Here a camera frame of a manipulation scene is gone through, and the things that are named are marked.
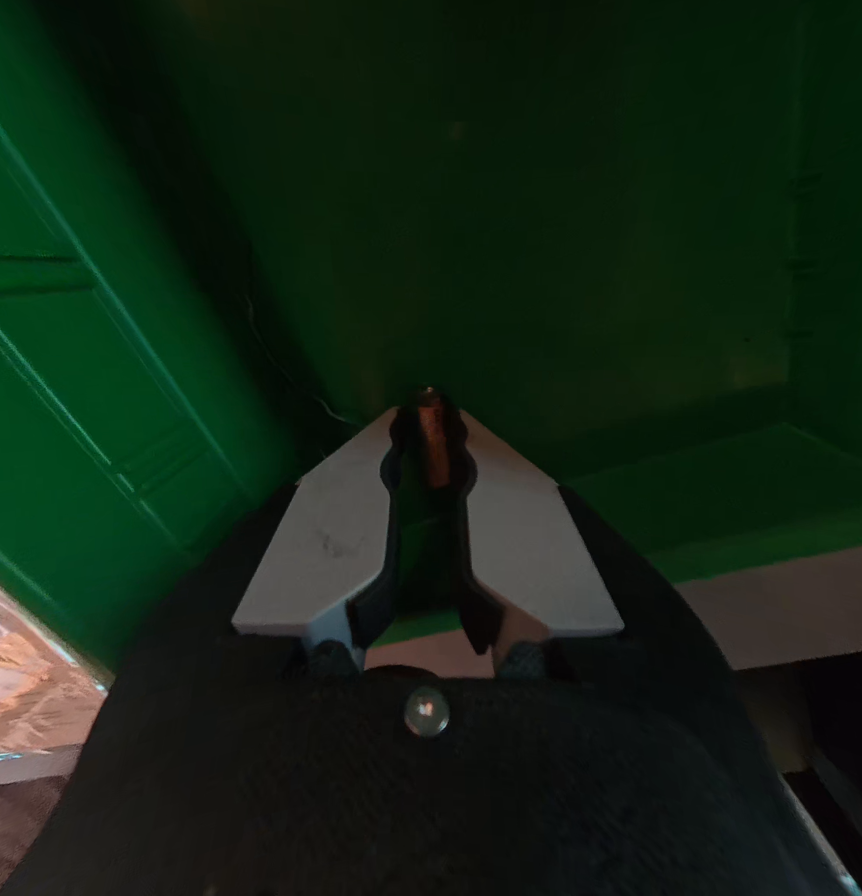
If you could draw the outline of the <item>orange battery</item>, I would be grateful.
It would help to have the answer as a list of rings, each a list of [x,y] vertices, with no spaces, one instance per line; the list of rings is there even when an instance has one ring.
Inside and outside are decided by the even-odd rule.
[[[417,395],[416,415],[428,487],[449,486],[450,460],[446,431],[446,406],[435,387],[426,386]]]

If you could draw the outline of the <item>stack of green bins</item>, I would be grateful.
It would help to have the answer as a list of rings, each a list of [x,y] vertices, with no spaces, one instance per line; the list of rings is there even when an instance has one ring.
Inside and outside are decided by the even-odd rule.
[[[1,588],[117,667],[424,385],[862,652],[862,2],[0,2]]]

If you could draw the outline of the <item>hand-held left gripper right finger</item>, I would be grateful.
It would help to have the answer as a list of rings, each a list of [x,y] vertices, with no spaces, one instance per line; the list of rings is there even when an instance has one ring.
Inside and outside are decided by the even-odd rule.
[[[624,620],[558,484],[464,410],[467,480],[459,498],[466,596],[459,614],[476,652],[606,638]]]

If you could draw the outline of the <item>crinkled clear plastic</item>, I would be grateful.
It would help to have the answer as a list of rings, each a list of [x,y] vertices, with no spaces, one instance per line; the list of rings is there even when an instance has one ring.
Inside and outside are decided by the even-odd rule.
[[[0,589],[0,763],[80,748],[111,682]]]

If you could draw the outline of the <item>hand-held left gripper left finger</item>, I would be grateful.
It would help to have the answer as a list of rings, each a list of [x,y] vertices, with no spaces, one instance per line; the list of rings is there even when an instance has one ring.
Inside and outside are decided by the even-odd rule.
[[[235,611],[237,633],[367,651],[388,628],[402,426],[388,409],[299,480]]]

